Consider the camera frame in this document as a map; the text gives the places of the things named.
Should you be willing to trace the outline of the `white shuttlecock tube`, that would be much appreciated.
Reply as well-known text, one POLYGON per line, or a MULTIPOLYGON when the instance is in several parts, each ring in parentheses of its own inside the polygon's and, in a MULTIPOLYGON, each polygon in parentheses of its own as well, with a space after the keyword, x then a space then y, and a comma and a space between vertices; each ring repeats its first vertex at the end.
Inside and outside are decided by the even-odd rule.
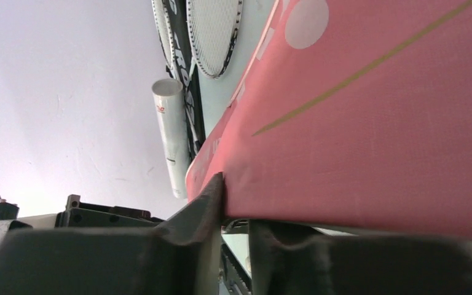
POLYGON ((161 79, 152 85, 152 94, 173 195, 186 199, 186 172, 191 159, 183 84, 172 78, 161 79))

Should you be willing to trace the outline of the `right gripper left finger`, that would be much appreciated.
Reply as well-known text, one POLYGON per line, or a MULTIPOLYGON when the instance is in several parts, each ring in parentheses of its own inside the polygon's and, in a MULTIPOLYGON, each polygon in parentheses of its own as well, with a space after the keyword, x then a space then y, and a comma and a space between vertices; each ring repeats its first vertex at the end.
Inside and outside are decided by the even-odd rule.
POLYGON ((20 229, 0 244, 0 294, 217 294, 224 178, 155 227, 20 229))

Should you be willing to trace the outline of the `pink sport racket bag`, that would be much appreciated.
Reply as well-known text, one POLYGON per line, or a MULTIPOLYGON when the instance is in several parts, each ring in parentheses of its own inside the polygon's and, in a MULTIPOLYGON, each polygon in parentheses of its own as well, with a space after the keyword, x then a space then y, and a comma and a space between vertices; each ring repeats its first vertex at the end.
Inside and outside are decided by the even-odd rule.
POLYGON ((275 1, 186 178, 226 213, 472 240, 472 1, 275 1))

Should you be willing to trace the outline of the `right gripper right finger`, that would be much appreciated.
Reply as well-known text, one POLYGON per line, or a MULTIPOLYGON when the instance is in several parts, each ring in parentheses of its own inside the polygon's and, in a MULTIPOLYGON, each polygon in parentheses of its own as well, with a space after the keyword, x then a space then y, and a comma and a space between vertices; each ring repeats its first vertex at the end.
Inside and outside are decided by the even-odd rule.
POLYGON ((254 294, 472 294, 472 254, 451 240, 265 220, 248 230, 254 294))

